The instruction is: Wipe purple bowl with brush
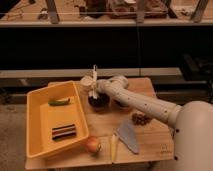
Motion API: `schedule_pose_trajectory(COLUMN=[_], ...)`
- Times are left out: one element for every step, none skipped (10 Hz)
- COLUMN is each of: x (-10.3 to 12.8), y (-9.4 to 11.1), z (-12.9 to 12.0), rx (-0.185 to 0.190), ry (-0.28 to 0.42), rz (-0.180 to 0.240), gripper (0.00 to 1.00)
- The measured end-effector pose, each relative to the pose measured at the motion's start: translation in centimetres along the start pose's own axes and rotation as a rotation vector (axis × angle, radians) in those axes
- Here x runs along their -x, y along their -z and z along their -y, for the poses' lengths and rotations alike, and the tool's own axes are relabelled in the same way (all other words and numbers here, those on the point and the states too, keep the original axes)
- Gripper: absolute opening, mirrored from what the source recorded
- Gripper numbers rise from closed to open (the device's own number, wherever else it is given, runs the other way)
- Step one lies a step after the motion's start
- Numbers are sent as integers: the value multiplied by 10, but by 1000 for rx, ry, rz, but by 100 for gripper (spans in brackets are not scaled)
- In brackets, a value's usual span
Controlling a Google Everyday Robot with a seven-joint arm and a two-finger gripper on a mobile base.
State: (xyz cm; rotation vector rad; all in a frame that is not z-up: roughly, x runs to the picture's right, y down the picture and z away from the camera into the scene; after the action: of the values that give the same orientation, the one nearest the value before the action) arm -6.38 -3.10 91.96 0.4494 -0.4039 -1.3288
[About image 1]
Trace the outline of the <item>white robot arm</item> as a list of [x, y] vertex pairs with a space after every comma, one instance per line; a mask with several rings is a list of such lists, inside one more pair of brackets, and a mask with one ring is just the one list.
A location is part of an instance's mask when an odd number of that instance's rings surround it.
[[213, 171], [213, 104], [191, 101], [183, 106], [126, 89], [124, 76], [97, 81], [97, 91], [136, 108], [174, 129], [172, 171]]

